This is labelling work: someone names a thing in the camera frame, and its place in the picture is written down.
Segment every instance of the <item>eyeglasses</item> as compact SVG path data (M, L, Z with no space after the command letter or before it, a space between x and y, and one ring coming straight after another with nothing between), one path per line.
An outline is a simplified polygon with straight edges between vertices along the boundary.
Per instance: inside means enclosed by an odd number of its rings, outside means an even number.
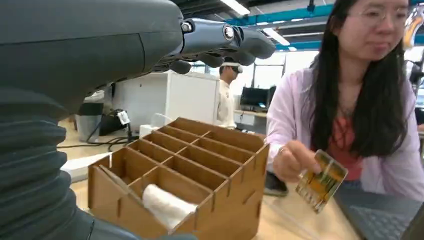
M408 11L403 8L399 8L395 11L388 11L383 7L372 7L360 13L349 14L349 16L362 17L365 23L372 27L380 25L388 15L391 15L391 20L395 27L404 28L409 14Z

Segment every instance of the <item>laptop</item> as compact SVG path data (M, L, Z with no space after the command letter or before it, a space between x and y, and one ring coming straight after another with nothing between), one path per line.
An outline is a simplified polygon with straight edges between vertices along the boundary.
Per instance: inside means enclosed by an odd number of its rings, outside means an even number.
M424 206L422 202L346 189L342 186L335 193L334 199L363 239L424 239Z

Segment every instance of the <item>cardboard organizer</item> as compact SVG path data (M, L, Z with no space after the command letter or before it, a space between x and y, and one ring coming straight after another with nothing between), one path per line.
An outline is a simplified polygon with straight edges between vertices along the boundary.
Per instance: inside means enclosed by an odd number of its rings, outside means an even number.
M257 136L178 118L90 165L88 207L143 238L191 233L199 240L251 240L259 227L268 150ZM100 166L140 198L156 184L198 207L168 231Z

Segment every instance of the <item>white shirt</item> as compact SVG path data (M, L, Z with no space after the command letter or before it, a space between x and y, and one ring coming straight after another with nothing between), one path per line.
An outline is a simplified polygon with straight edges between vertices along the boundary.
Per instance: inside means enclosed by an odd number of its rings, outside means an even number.
M219 104L217 123L219 126L235 129L234 96L230 93L230 85L223 80L219 81Z

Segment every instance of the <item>white cabinet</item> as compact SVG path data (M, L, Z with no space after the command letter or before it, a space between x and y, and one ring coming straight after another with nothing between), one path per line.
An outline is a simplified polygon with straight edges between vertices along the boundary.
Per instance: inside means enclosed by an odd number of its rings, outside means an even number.
M216 124L219 79L203 73L168 71L118 82L113 108L128 112L131 128L151 124L156 113Z

